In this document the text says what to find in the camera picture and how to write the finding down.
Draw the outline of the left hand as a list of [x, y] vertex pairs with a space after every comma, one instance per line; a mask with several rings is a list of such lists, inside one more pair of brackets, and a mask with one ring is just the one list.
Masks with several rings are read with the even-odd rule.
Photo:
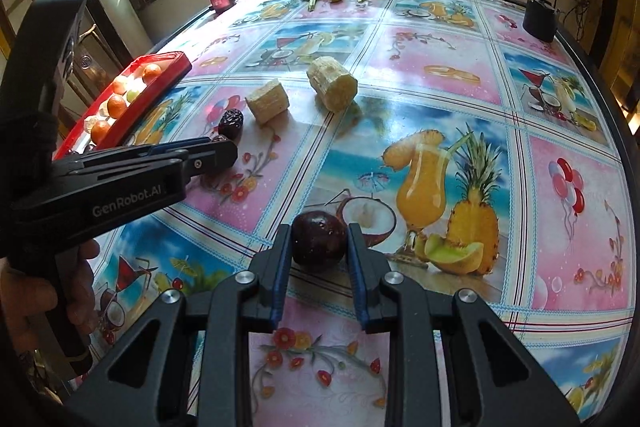
[[[98, 312], [94, 309], [94, 275], [89, 260], [100, 253], [95, 239], [82, 244], [80, 259], [74, 276], [70, 280], [70, 305], [67, 316], [81, 335], [88, 335], [98, 325]], [[15, 351], [21, 355], [38, 348], [38, 336], [28, 318], [47, 312], [58, 303], [53, 286], [38, 277], [26, 277], [12, 270], [6, 259], [1, 260], [1, 304], [6, 319], [6, 328]]]

